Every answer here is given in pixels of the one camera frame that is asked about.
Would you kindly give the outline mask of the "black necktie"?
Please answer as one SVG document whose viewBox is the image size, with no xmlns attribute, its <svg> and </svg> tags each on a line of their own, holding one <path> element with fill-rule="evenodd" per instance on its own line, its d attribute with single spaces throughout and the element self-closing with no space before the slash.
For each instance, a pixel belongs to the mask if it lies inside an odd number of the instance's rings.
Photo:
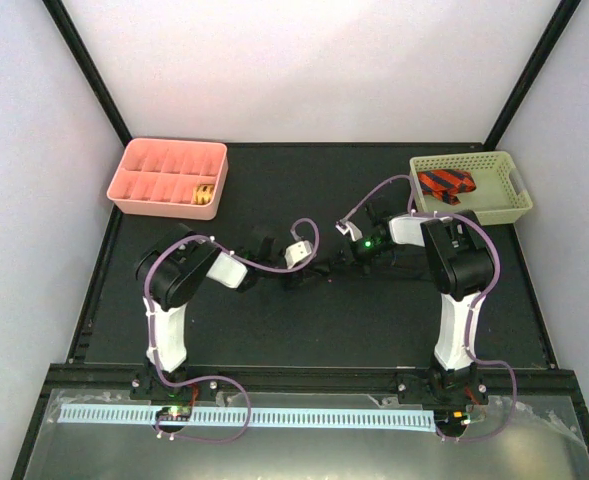
<svg viewBox="0 0 589 480">
<path fill-rule="evenodd" d="M 427 261 L 422 260 L 418 255 L 392 254 L 389 257 L 375 257 L 371 262 L 357 262 L 336 256 L 315 261 L 306 268 L 306 271 L 327 279 L 432 282 Z"/>
</svg>

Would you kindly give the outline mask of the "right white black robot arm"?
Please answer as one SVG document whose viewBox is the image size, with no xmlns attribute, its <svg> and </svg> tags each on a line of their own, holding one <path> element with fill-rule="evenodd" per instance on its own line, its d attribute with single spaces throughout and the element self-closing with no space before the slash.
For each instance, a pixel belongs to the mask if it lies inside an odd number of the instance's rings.
<svg viewBox="0 0 589 480">
<path fill-rule="evenodd" d="M 337 230 L 349 238 L 354 260 L 366 264 L 397 246 L 424 249 L 427 266 L 440 292 L 439 336 L 428 368 L 431 396 L 450 403 L 476 381 L 476 331 L 484 292 L 495 284 L 495 256 L 470 210 L 450 215 L 411 211 L 376 217 L 366 236 L 345 217 Z"/>
</svg>

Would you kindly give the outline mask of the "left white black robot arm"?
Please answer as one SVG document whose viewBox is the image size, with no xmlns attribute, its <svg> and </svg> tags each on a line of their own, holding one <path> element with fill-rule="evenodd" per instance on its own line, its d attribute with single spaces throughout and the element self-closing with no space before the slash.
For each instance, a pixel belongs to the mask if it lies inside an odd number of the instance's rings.
<svg viewBox="0 0 589 480">
<path fill-rule="evenodd" d="M 153 386 L 165 398 L 179 398 L 188 388 L 189 376 L 179 368 L 188 358 L 185 312 L 202 283 L 212 280 L 241 293 L 261 278 L 290 280 L 303 273 L 318 253 L 319 229 L 312 219 L 301 218 L 292 224 L 290 234 L 293 243 L 282 253 L 283 267 L 273 263 L 269 236 L 255 250 L 234 251 L 182 223 L 142 255 L 135 278 L 141 284 L 147 316 L 146 357 L 158 368 Z"/>
</svg>

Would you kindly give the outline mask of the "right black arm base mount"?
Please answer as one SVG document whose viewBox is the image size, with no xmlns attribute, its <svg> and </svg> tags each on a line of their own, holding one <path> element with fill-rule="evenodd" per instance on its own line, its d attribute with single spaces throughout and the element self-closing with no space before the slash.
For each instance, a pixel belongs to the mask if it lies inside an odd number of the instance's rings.
<svg viewBox="0 0 589 480">
<path fill-rule="evenodd" d="M 446 375 L 420 370 L 401 373 L 395 378 L 396 393 L 405 403 L 421 404 L 425 408 L 486 405 L 488 396 L 479 390 L 476 374 Z"/>
</svg>

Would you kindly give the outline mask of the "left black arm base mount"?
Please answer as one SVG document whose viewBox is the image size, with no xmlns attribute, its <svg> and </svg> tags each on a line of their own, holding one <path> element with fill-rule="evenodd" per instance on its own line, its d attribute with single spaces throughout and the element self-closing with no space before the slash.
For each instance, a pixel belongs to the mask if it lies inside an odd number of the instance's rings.
<svg viewBox="0 0 589 480">
<path fill-rule="evenodd" d="M 152 405 L 188 405 L 191 401 L 213 401 L 218 393 L 218 380 L 205 380 L 190 386 L 172 387 L 158 376 L 152 364 L 139 370 L 131 384 L 129 398 Z"/>
</svg>

